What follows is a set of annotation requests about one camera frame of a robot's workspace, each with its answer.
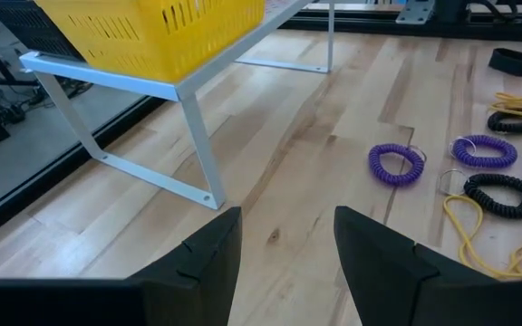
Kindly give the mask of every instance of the white metal table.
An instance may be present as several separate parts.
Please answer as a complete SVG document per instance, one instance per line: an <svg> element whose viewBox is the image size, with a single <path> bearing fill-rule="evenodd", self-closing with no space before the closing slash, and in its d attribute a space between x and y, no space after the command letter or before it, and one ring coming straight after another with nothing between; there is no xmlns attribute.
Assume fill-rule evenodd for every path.
<svg viewBox="0 0 522 326"><path fill-rule="evenodd" d="M42 55L38 52L27 53L20 60L26 69L35 73L35 76L43 85L55 106L60 110L72 127L73 132L93 158L201 205L219 209L225 202L225 190L220 180L195 92L232 62L328 73L332 69L334 51L334 1L331 0L329 5L327 65L324 67L289 62L239 59L253 45L277 29L304 6L312 3L312 0L266 0L266 14L263 23L177 84L104 72L93 69L85 62L68 61ZM73 108L60 84L53 77L54 75L119 90L133 91L165 100L179 101L182 104L188 129L193 138L201 168L208 182L209 191L187 185L172 177L162 175L159 172L102 150L93 138L92 133L84 125L82 118Z"/></svg>

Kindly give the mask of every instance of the black rubber band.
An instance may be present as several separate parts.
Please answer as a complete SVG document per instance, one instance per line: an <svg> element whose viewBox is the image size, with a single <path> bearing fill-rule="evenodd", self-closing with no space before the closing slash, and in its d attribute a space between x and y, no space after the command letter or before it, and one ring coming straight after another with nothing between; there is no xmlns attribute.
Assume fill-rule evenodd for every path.
<svg viewBox="0 0 522 326"><path fill-rule="evenodd" d="M522 77L522 53L505 48L493 50L488 66L498 71Z"/></svg>
<svg viewBox="0 0 522 326"><path fill-rule="evenodd" d="M522 193L521 179L500 174L481 173L469 178L464 184L464 192L490 213L510 219L522 219L522 201L518 206L507 206L497 203L479 189L481 186L509 187Z"/></svg>
<svg viewBox="0 0 522 326"><path fill-rule="evenodd" d="M503 122L505 119L520 119L521 116L505 113L495 112L488 117L487 127L497 132L522 133L522 122Z"/></svg>

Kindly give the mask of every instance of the yellow basket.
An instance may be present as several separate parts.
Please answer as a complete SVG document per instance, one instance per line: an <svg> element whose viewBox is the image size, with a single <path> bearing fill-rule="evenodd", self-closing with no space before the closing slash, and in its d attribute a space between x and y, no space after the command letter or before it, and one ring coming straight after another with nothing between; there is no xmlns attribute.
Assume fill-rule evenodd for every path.
<svg viewBox="0 0 522 326"><path fill-rule="evenodd" d="M265 0L35 0L94 68L178 82L263 19Z"/></svg>

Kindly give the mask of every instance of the black coil keychain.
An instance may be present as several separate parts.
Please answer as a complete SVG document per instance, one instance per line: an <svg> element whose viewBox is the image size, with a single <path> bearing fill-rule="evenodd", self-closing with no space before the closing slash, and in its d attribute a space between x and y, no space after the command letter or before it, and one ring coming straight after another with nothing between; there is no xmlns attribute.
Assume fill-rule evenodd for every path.
<svg viewBox="0 0 522 326"><path fill-rule="evenodd" d="M522 117L505 112L495 112L488 117L487 127L496 132L522 133L522 122L503 122L506 119L522 120Z"/></svg>
<svg viewBox="0 0 522 326"><path fill-rule="evenodd" d="M510 219L522 219L522 201L518 206L508 206L497 203L479 187L502 186L509 187L522 193L522 180L500 174L481 173L469 177L464 185L464 192L476 201L483 209L498 216Z"/></svg>

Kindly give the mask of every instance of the purple coil keychain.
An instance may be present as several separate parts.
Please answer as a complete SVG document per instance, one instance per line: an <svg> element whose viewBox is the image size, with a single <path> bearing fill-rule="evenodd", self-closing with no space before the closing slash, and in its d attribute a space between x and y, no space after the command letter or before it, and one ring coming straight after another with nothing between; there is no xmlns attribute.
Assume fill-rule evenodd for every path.
<svg viewBox="0 0 522 326"><path fill-rule="evenodd" d="M370 170L381 181L396 187L408 186L416 181L422 174L424 162L415 151L411 150L412 146L406 147L399 144L382 144L374 146L370 149L368 159L370 161ZM412 168L405 174L394 175L384 169L380 161L382 154L395 153L408 159L412 164Z"/></svg>
<svg viewBox="0 0 522 326"><path fill-rule="evenodd" d="M477 146L496 149L501 154L500 158L477 157L467 152L467 147L472 146L477 150ZM487 135L470 135L454 140L452 151L450 152L460 162L474 168L506 168L517 160L517 150L515 147L503 139L497 139Z"/></svg>

